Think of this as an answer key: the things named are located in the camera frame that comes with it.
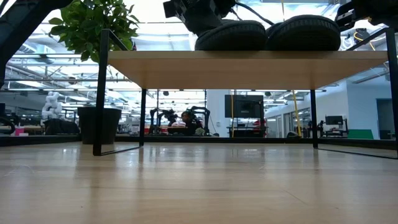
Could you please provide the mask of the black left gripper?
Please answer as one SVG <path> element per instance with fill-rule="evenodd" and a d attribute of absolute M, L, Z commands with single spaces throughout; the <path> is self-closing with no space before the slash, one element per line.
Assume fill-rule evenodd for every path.
<path fill-rule="evenodd" d="M 189 31 L 202 34 L 223 24 L 222 18 L 236 4 L 235 0 L 170 0 L 163 3 L 166 18 L 189 19 Z"/>

